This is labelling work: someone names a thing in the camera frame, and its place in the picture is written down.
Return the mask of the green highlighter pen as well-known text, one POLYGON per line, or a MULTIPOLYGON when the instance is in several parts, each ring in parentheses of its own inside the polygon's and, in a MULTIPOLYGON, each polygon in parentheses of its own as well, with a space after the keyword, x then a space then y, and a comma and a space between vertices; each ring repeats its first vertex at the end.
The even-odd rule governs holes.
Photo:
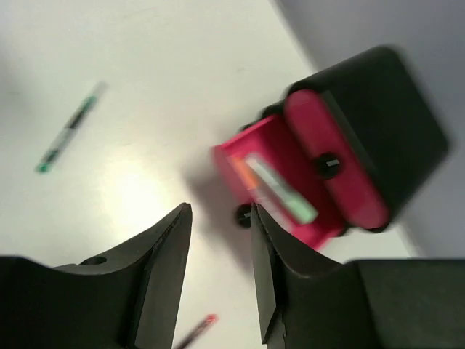
POLYGON ((261 156, 257 153, 249 154, 245 162, 299 224, 310 224, 317 218, 316 208, 293 189, 261 156))

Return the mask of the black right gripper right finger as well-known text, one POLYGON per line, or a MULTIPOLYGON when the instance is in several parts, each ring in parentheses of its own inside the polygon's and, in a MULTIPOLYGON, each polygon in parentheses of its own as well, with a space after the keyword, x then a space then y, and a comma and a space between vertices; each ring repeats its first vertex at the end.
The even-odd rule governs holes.
POLYGON ((269 348, 462 348, 462 259, 340 263, 251 209, 261 341, 269 348))

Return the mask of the black drawer cabinet shell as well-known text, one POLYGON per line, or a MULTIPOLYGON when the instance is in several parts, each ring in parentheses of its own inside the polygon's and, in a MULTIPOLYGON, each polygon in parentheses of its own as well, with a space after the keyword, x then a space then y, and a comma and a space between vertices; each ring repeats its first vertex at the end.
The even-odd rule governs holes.
POLYGON ((389 222, 381 228, 362 229, 382 231, 448 153, 447 137, 425 97, 397 51, 377 46, 293 83, 281 101, 265 108, 257 121, 241 131, 278 115, 302 147, 286 121, 285 101, 303 89, 326 103, 381 194, 389 222))

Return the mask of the pink top drawer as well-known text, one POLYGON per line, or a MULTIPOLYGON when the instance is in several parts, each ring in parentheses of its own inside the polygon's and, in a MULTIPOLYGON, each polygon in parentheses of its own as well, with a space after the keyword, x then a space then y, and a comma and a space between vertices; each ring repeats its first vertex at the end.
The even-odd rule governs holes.
POLYGON ((285 117, 343 218, 368 230, 385 226, 389 209, 326 103, 299 90, 286 98, 285 117))

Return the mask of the green gel pen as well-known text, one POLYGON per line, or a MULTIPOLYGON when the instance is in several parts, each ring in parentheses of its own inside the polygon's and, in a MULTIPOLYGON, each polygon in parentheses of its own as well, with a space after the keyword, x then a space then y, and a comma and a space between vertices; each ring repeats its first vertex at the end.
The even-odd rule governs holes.
POLYGON ((92 112, 107 88, 108 84, 104 81, 100 81, 82 100, 72 116, 65 123, 60 133, 49 146, 46 153, 41 157, 41 160, 36 167, 36 171, 38 173, 47 173, 54 166, 60 155, 64 152, 69 142, 72 140, 78 128, 83 123, 84 119, 92 112))

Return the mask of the pink drawer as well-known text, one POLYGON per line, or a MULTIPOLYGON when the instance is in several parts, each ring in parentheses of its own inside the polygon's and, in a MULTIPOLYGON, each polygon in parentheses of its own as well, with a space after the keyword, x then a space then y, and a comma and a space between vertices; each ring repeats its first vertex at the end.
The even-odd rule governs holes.
POLYGON ((343 218, 368 230, 385 226, 389 209, 326 103, 299 90, 286 98, 285 117, 343 218))
POLYGON ((228 141, 212 156, 240 204, 260 204, 286 232, 318 249, 347 224, 310 160, 286 126, 271 115, 228 141))

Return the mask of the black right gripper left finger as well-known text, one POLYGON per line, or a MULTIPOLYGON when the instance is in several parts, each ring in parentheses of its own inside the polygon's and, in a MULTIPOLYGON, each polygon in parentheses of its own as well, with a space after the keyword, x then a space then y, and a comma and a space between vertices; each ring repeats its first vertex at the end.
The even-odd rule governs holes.
POLYGON ((1 258, 3 348, 170 348, 192 229, 183 203, 79 264, 1 258))

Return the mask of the orange highlighter pen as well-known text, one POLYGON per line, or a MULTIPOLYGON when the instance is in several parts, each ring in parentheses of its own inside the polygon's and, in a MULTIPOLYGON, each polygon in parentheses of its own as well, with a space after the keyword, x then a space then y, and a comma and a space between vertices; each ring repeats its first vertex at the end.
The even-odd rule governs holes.
POLYGON ((242 181, 244 187, 248 191, 248 194, 253 201, 256 198, 257 189, 259 187, 259 181, 256 178, 254 172, 251 168, 247 165, 247 163, 238 157, 232 158, 232 164, 235 167, 235 171, 237 172, 240 180, 242 181))

